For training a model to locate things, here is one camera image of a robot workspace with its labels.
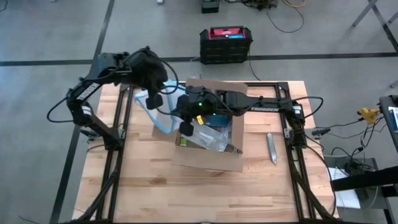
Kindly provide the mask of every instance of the concrete floor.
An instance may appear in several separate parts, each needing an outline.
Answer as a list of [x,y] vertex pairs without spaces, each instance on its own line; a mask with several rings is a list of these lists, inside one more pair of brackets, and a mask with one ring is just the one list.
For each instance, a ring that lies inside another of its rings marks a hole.
[[[0,12],[0,62],[24,60],[89,60],[95,53],[108,0],[11,0]],[[305,25],[293,34],[277,31],[266,12],[241,4],[221,3],[217,14],[200,13],[199,0],[166,0],[163,6],[151,0],[115,0],[103,52],[134,51],[150,45],[161,57],[195,57],[199,32],[211,26],[244,25],[253,33],[252,55],[346,54],[394,52],[373,11],[356,27],[350,25],[367,1],[310,1],[302,14]],[[396,10],[395,0],[377,4],[388,20]],[[284,29],[300,25],[299,17],[280,2],[270,12]],[[398,21],[389,25],[398,37]],[[198,77],[213,80],[254,80],[248,63],[202,65],[171,63],[181,80]],[[340,58],[256,60],[252,67],[261,80],[304,80],[309,95],[322,96],[323,108],[315,115],[319,126],[356,119],[362,107],[375,108],[382,95],[398,94],[388,85],[398,79],[398,58]],[[85,76],[89,65],[0,67],[0,223],[21,223],[18,215],[48,223],[72,135],[72,124],[52,124],[45,116],[67,89]],[[90,103],[98,105],[98,94]],[[52,115],[69,119],[65,105]],[[340,135],[362,131],[364,124],[334,129]],[[80,137],[72,167],[61,222],[72,216],[85,161],[86,138]],[[335,147],[352,152],[359,138],[322,139],[325,154]],[[387,129],[376,133],[367,157],[380,168],[398,165]],[[391,200],[398,211],[398,201]],[[346,221],[385,223],[379,210],[340,210]]]

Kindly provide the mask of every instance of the cardboard box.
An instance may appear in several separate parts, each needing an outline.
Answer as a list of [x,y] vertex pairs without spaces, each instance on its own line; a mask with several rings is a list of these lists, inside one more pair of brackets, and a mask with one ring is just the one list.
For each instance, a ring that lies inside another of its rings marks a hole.
[[[248,87],[243,83],[226,83],[211,80],[188,79],[187,86],[205,86],[211,90],[232,90],[247,93]],[[231,143],[241,152],[243,151],[243,132],[244,117],[232,117]],[[165,139],[159,136],[159,131],[154,131],[155,137]],[[180,146],[180,133],[175,136],[169,136],[167,139],[174,138],[176,143],[173,164],[180,166],[196,167],[209,170],[223,170],[242,172],[243,159],[242,154],[230,152],[217,152],[200,148],[190,143],[187,146]]]

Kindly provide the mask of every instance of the wooden board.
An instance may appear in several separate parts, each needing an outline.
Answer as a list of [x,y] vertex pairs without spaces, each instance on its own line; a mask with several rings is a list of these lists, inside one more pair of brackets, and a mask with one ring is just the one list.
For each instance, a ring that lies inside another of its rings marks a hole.
[[[307,95],[304,82],[289,82],[289,86],[292,98]],[[112,85],[102,90],[98,117],[108,125],[113,122],[118,90]],[[275,97],[272,88],[250,87],[248,93]],[[309,101],[300,102],[309,114]],[[174,144],[154,139],[152,122],[133,104],[114,222],[297,221],[279,115],[249,112],[244,121],[243,172],[210,172],[173,166]],[[305,127],[315,127],[312,117],[307,118]],[[269,132],[274,134],[277,165],[269,157]],[[322,154],[315,143],[308,141],[308,145]],[[311,189],[331,211],[333,193],[325,165],[312,151],[304,150],[304,157]],[[100,191],[105,160],[103,147],[87,154],[73,218],[79,217]]]

